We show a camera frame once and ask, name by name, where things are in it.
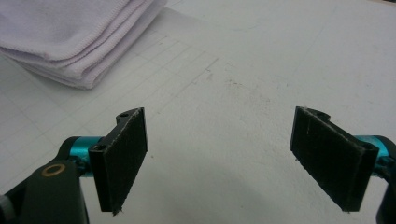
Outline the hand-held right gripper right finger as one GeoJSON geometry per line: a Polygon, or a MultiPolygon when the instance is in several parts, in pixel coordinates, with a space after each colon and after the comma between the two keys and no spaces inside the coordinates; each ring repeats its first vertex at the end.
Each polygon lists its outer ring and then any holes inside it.
{"type": "Polygon", "coordinates": [[[321,111],[295,108],[290,150],[344,212],[357,212],[371,176],[390,178],[396,143],[381,135],[352,135],[321,111]]]}

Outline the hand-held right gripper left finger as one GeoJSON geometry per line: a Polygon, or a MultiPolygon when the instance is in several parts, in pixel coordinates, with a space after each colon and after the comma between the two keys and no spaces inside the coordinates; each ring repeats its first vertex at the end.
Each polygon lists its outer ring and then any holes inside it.
{"type": "Polygon", "coordinates": [[[145,109],[138,107],[117,115],[115,127],[105,136],[67,138],[57,158],[74,162],[82,176],[93,178],[101,210],[116,215],[148,149],[145,109]]]}

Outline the lilac printed towel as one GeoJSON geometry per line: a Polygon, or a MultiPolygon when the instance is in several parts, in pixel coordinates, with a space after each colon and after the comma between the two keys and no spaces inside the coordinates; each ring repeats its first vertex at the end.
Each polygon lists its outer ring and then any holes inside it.
{"type": "Polygon", "coordinates": [[[27,71],[89,90],[168,0],[0,0],[0,55],[27,71]]]}

